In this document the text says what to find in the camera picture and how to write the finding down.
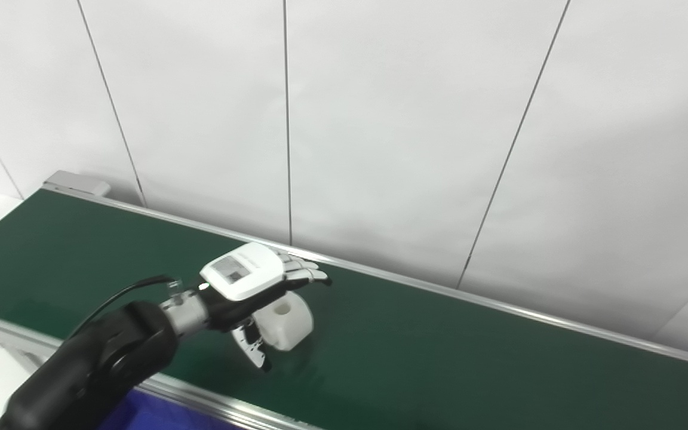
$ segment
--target robotic arm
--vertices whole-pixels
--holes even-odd
[[[231,331],[267,371],[251,314],[314,281],[331,284],[313,262],[247,243],[207,264],[195,288],[175,287],[160,305],[131,302],[79,326],[14,392],[0,430],[94,430],[129,390],[169,365],[183,338],[204,329]]]

